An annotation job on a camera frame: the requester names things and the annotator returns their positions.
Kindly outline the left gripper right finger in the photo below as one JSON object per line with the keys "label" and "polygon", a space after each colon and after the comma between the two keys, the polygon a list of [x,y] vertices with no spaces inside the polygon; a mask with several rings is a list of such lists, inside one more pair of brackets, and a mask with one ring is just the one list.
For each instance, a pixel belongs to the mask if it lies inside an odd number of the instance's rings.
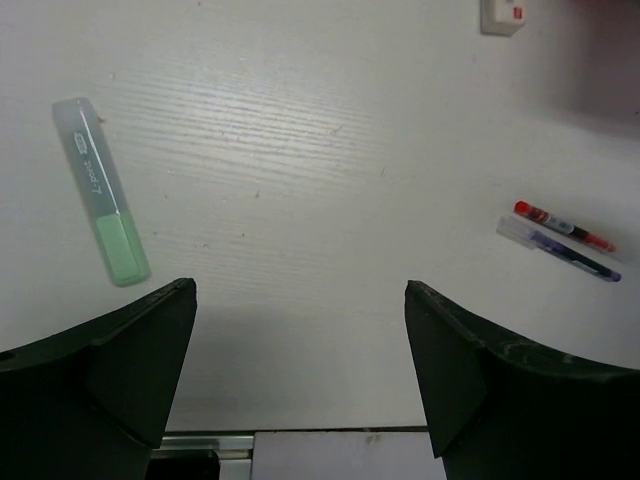
{"label": "left gripper right finger", "polygon": [[635,479],[639,374],[552,349],[420,281],[405,325],[450,479]]}

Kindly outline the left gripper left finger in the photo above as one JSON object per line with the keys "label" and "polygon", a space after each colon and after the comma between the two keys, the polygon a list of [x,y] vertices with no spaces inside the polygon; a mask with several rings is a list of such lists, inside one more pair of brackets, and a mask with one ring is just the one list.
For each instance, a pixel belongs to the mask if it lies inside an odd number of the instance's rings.
{"label": "left gripper left finger", "polygon": [[163,439],[196,310],[196,283],[180,278],[2,352],[2,478],[144,478]]}

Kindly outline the green highlighter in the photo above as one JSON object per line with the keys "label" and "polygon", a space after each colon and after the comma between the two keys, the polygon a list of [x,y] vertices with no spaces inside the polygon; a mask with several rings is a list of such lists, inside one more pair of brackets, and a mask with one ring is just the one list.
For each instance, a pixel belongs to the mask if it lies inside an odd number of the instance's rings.
{"label": "green highlighter", "polygon": [[67,99],[52,105],[52,118],[111,282],[145,281],[149,263],[95,108]]}

